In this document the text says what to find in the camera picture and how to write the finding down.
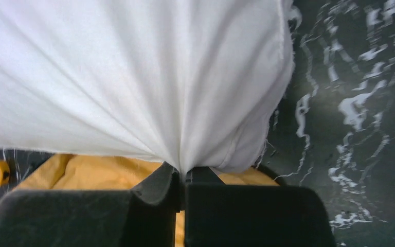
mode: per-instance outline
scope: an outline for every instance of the yellow cloth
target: yellow cloth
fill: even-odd
[[[40,166],[18,189],[130,189],[145,179],[161,163],[123,157],[56,154]],[[221,174],[226,184],[277,185],[250,168],[241,174]],[[184,246],[184,212],[176,215],[175,246]]]

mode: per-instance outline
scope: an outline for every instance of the yellow and black object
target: yellow and black object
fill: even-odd
[[[0,161],[0,187],[10,181],[10,166],[6,161]]]

